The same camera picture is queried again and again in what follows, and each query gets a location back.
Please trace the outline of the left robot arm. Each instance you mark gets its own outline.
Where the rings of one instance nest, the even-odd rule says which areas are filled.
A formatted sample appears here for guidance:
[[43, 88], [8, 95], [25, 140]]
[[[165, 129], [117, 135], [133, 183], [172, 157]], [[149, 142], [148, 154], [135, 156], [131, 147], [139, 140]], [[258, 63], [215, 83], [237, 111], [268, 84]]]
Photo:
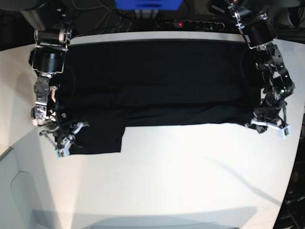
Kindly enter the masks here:
[[286, 121], [285, 99], [293, 94], [295, 85], [285, 67], [283, 56], [273, 41], [277, 38], [275, 30], [268, 19], [266, 9], [272, 7], [288, 8], [300, 5], [299, 0], [228, 0], [230, 16], [254, 53], [254, 63], [261, 74], [264, 86], [264, 99], [254, 109], [254, 117], [249, 126], [259, 133], [268, 128], [278, 132], [279, 137], [286, 138], [291, 133]]

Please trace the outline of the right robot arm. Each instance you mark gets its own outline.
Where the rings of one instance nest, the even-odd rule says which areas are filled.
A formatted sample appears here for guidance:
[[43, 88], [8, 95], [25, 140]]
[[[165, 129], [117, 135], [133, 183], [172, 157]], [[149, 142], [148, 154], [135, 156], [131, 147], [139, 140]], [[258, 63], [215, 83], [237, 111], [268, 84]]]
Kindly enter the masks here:
[[34, 85], [35, 103], [31, 110], [34, 126], [43, 127], [40, 135], [54, 147], [58, 157], [70, 155], [70, 146], [76, 144], [76, 134], [87, 126], [84, 122], [62, 124], [58, 85], [51, 79], [64, 72], [65, 58], [72, 37], [71, 22], [64, 6], [53, 0], [42, 0], [38, 5], [22, 10], [21, 14], [34, 28], [35, 48], [31, 51], [31, 68], [37, 75]]

